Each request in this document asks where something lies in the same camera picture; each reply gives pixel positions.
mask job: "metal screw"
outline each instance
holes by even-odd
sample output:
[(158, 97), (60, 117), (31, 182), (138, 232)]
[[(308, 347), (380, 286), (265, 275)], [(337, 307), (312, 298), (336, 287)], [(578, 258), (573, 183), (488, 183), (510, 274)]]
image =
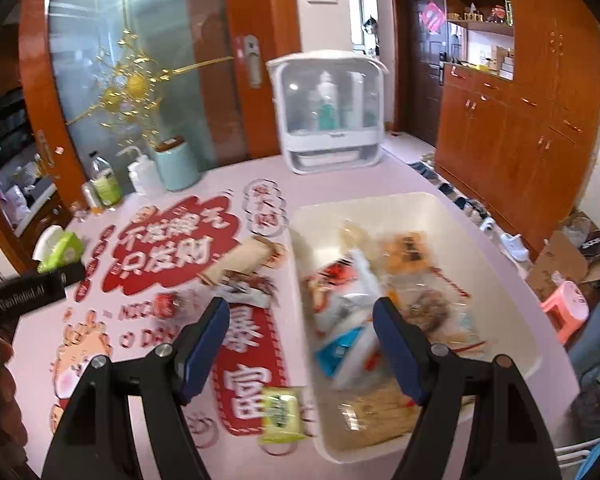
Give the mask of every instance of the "metal screw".
[(513, 361), (508, 355), (499, 355), (496, 357), (496, 364), (502, 368), (510, 368)]
[(106, 355), (96, 355), (96, 357), (91, 360), (91, 366), (94, 368), (102, 368), (105, 364), (107, 364)]
[(438, 357), (444, 357), (449, 353), (449, 348), (447, 345), (443, 345), (442, 343), (435, 343), (431, 345), (431, 353)]
[(155, 348), (155, 353), (158, 354), (158, 357), (167, 357), (171, 355), (171, 352), (173, 352), (173, 346), (169, 343), (162, 343)]

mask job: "plastic storage bin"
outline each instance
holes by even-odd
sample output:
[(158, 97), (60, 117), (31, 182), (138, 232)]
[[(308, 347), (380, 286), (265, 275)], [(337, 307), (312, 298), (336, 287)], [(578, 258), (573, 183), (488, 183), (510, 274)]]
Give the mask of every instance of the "plastic storage bin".
[[(313, 439), (320, 455), (336, 463), (372, 460), (394, 452), (403, 452), (410, 434), (374, 446), (349, 447), (348, 431), (337, 405), (344, 397), (334, 391), (325, 378), (314, 352), (320, 347), (310, 318), (313, 309), (303, 293), (304, 278), (319, 267), (336, 260), (340, 252), (340, 226), (345, 219), (364, 228), (372, 238), (421, 231), (431, 251), (432, 262), (445, 276), (472, 295), (471, 305), (479, 335), (487, 341), (482, 359), (508, 354), (520, 373), (528, 376), (541, 359), (536, 340), (491, 268), (482, 250), (472, 241), (464, 224), (456, 221), (440, 199), (429, 193), (406, 193), (331, 202), (300, 208), (290, 218), (289, 235), (295, 271), (301, 291), (307, 359), (311, 369), (311, 388), (320, 427)], [(458, 425), (471, 424), (473, 408), (462, 410)]]
[(267, 63), (278, 137), (296, 173), (375, 164), (384, 139), (379, 61), (339, 50), (290, 54)]

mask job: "green bottle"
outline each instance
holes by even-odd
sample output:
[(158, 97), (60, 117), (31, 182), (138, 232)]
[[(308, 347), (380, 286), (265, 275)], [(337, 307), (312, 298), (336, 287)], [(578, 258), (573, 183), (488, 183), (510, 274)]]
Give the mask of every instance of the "green bottle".
[(91, 152), (89, 156), (92, 168), (91, 183), (99, 199), (104, 207), (117, 204), (122, 199), (122, 191), (111, 165), (98, 156), (98, 152)]

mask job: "beige plastic tray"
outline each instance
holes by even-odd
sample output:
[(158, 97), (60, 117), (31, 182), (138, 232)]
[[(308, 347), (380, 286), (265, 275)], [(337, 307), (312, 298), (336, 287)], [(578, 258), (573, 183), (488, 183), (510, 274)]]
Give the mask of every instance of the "beige plastic tray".
[[(480, 336), (488, 342), (483, 358), (490, 361), (495, 355), (505, 353), (513, 358), (523, 375), (534, 368), (539, 359), (535, 339), (482, 251), (465, 231), (465, 227), (474, 227), (460, 225), (432, 194), (378, 196), (299, 209), (290, 220), (290, 235), (300, 290), (304, 290), (303, 278), (341, 256), (339, 227), (346, 219), (360, 225), (372, 238), (413, 230), (426, 233), (432, 264), (443, 269), (446, 277), (473, 297), (475, 324)], [(314, 439), (318, 452), (332, 462), (354, 463), (404, 450), (409, 435), (375, 446), (352, 446), (337, 409), (342, 400), (334, 394), (330, 380), (320, 371), (313, 356), (319, 342), (314, 336), (312, 308), (306, 297), (302, 298), (302, 308), (302, 328), (308, 340), (320, 426)], [(471, 415), (472, 409), (465, 410), (459, 424), (468, 423)]]

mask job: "frosted glass panel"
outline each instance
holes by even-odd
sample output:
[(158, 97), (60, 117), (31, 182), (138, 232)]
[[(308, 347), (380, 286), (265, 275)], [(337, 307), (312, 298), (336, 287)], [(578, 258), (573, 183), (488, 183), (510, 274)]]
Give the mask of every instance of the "frosted glass panel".
[(153, 156), (174, 136), (201, 170), (247, 158), (224, 0), (50, 0), (48, 12), (62, 111), (87, 174), (98, 150), (132, 192), (133, 158), (116, 153), (134, 144)]

